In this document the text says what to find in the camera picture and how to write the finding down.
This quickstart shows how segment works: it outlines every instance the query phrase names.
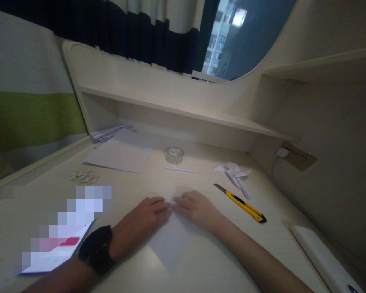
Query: wristwatch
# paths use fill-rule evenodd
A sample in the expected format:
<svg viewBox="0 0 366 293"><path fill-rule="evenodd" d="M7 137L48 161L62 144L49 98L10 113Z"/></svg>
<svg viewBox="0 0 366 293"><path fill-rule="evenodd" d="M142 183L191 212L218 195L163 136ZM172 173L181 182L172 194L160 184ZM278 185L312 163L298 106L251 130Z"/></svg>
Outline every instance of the wristwatch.
<svg viewBox="0 0 366 293"><path fill-rule="evenodd" d="M90 265L98 275L103 275L115 265L109 254L112 239L110 226L96 229L84 240L78 251L78 258Z"/></svg>

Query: shelf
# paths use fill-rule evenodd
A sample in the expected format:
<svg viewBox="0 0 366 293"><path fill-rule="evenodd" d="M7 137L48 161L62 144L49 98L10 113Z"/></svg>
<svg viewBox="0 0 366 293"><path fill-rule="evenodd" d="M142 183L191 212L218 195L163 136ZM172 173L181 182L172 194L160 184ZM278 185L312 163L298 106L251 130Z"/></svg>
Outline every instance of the shelf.
<svg viewBox="0 0 366 293"><path fill-rule="evenodd" d="M303 83L366 85L366 49L270 68L263 74Z"/></svg>
<svg viewBox="0 0 366 293"><path fill-rule="evenodd" d="M135 92L128 92L117 87L101 87L101 86L80 86L80 91L87 94L101 96L105 98L114 99L130 104L149 107L157 110L162 110L174 114L179 114L191 118L196 118L204 121L218 123L221 125L239 128L251 132L265 134L285 140L298 141L298 138L279 132L278 130L255 121L235 117L223 113L209 111L203 108L198 108L181 103L175 103L168 100L160 99L153 96L146 96L137 94Z"/></svg>

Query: hand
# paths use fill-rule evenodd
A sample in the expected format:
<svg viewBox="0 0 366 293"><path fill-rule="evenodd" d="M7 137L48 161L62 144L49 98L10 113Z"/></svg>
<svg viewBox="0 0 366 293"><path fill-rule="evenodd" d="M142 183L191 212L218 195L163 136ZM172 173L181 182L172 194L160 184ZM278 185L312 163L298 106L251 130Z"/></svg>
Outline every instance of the hand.
<svg viewBox="0 0 366 293"><path fill-rule="evenodd" d="M215 233L225 219L209 199L196 190L185 192L181 197L174 197L174 201L179 205L173 205L173 211L210 233Z"/></svg>
<svg viewBox="0 0 366 293"><path fill-rule="evenodd" d="M132 252L164 225L172 211L163 197L145 198L114 228L109 253L114 261Z"/></svg>

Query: striped curtain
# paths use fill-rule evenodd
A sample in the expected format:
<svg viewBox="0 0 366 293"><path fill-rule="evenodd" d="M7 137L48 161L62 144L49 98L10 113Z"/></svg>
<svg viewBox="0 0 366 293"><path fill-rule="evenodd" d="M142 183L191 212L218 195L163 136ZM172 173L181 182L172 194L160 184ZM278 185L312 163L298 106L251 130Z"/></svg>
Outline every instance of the striped curtain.
<svg viewBox="0 0 366 293"><path fill-rule="evenodd" d="M0 0L57 36L191 74L205 0Z"/></svg>
<svg viewBox="0 0 366 293"><path fill-rule="evenodd" d="M54 33L0 11L0 178L86 135Z"/></svg>

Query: yellow utility knife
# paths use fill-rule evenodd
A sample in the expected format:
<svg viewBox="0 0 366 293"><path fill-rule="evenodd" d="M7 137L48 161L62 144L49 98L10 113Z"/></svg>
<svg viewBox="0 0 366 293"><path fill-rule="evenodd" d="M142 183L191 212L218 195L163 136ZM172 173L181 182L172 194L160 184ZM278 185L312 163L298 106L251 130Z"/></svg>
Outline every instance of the yellow utility knife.
<svg viewBox="0 0 366 293"><path fill-rule="evenodd" d="M245 201L237 197L235 194L231 193L229 190L226 190L222 186L220 186L217 183L213 184L215 187L217 187L219 190L221 190L223 193L225 193L231 200L233 200L239 207L241 207L243 210L245 210L247 213L251 215L255 220L257 220L259 223L265 223L267 222L267 219L264 217L264 215L259 212L258 210L254 209L252 206L247 204Z"/></svg>

